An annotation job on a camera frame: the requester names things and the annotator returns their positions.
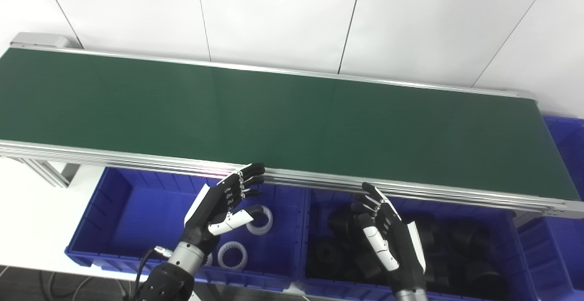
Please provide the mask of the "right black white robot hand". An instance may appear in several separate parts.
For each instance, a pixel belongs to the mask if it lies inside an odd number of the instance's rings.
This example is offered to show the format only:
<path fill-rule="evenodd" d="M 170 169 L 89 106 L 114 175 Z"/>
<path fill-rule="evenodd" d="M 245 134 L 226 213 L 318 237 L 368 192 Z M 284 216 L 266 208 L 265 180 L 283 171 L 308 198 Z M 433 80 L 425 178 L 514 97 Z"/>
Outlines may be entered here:
<path fill-rule="evenodd" d="M 426 260 L 415 222 L 405 222 L 390 199 L 368 182 L 352 210 L 397 301 L 426 301 Z"/>

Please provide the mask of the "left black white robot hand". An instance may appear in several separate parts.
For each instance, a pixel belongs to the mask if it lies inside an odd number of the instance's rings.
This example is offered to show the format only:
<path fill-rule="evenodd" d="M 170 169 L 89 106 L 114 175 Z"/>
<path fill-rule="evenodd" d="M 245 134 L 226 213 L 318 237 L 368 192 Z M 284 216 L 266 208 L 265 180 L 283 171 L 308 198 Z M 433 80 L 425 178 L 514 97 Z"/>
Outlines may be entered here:
<path fill-rule="evenodd" d="M 264 164 L 255 162 L 235 170 L 214 187 L 204 187 L 194 201 L 194 212 L 184 224 L 179 241 L 197 247 L 207 256 L 220 235 L 262 217 L 262 205 L 236 208 L 243 200 L 261 194 L 254 186 L 264 183 L 264 174 Z"/>

